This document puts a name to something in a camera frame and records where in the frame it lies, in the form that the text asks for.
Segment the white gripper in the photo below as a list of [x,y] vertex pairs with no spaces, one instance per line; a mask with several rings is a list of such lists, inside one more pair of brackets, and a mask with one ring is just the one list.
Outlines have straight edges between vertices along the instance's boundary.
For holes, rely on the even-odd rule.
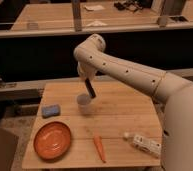
[[85,81],[88,79],[89,81],[93,80],[97,70],[90,65],[87,65],[85,63],[79,62],[77,65],[77,72],[79,74],[79,77],[82,81]]

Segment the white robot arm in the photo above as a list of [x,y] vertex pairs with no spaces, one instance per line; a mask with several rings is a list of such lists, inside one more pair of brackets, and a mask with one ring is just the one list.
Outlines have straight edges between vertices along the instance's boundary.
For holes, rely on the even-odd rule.
[[162,170],[193,171],[193,81],[107,55],[105,47],[103,37],[93,34],[74,49],[79,75],[107,74],[162,103]]

